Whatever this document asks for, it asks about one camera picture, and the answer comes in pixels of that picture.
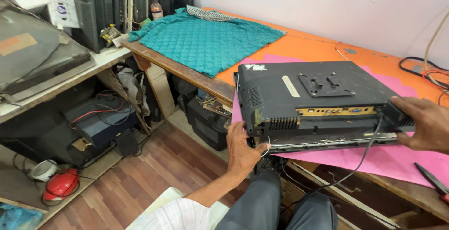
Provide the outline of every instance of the red helmet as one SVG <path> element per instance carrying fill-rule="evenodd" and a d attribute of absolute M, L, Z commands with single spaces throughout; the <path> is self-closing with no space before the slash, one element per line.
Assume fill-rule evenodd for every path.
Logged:
<path fill-rule="evenodd" d="M 45 200 L 60 200 L 70 195 L 78 185 L 76 169 L 64 169 L 54 175 L 46 184 L 43 191 Z"/>

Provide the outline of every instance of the plastic bottle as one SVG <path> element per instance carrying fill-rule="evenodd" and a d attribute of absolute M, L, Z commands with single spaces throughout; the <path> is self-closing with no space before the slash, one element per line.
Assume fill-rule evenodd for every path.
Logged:
<path fill-rule="evenodd" d="M 151 10 L 151 14 L 153 15 L 154 21 L 164 17 L 162 6 L 158 3 L 158 0 L 151 0 L 151 6 L 149 8 Z"/>

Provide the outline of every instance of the pink paper sheet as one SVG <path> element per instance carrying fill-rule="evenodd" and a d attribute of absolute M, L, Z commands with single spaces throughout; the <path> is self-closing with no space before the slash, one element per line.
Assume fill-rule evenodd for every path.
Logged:
<path fill-rule="evenodd" d="M 304 60 L 298 58 L 266 54 L 263 61 L 245 58 L 241 64 L 303 61 Z M 403 85 L 399 78 L 373 74 L 367 66 L 361 66 L 361 68 L 401 96 L 418 96 L 412 87 Z M 242 113 L 237 103 L 237 95 L 235 95 L 232 123 L 242 121 Z M 360 163 L 364 150 L 364 148 L 354 148 L 276 155 L 354 170 Z M 388 176 L 433 188 L 433 186 L 415 168 L 413 164 L 415 162 L 421 164 L 421 166 L 434 174 L 443 184 L 449 186 L 449 155 L 430 151 L 414 151 L 402 145 L 370 148 L 358 171 Z"/>

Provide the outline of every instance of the wooden floor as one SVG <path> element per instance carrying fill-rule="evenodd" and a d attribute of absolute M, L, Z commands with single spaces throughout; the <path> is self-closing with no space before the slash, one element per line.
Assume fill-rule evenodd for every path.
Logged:
<path fill-rule="evenodd" d="M 125 158 L 40 230 L 123 230 L 168 187 L 188 194 L 225 173 L 227 164 L 182 132 L 164 124 L 139 157 Z M 231 206 L 245 180 L 220 201 Z"/>

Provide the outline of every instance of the orange table top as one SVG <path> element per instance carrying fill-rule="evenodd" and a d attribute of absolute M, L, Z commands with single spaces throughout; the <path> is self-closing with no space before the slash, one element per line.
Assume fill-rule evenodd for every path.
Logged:
<path fill-rule="evenodd" d="M 345 58 L 340 55 L 335 49 L 341 52 L 348 60 L 353 61 L 359 66 L 368 66 L 375 74 L 382 74 L 397 77 L 401 80 L 403 85 L 413 87 L 420 98 L 426 97 L 435 103 L 438 102 L 438 97 L 442 91 L 438 88 L 426 83 L 423 78 L 419 78 L 411 73 L 402 71 L 399 68 L 399 61 L 401 57 L 396 57 L 381 52 L 373 51 L 370 49 L 360 48 L 348 43 L 339 43 L 338 41 L 319 37 L 313 34 L 308 34 L 298 30 L 293 30 L 283 26 L 278 26 L 263 21 L 254 20 L 248 17 L 243 17 L 236 14 L 230 14 L 228 12 L 220 11 L 212 8 L 204 8 L 205 10 L 216 10 L 226 15 L 236 16 L 242 19 L 251 20 L 271 26 L 278 30 L 287 31 L 287 35 L 281 37 L 274 43 L 271 43 L 256 53 L 248 56 L 254 60 L 263 60 L 265 54 L 281 55 L 292 58 L 300 58 L 305 61 L 342 61 Z M 224 72 L 219 73 L 216 77 L 234 85 L 233 72 L 237 71 L 237 67 L 240 63 L 235 64 Z M 403 66 L 407 68 L 413 68 L 422 73 L 424 71 L 423 64 L 407 60 Z M 448 78 L 443 75 L 433 74 L 434 78 L 448 82 Z M 443 96 L 441 99 L 441 105 L 449 106 L 449 98 Z"/>

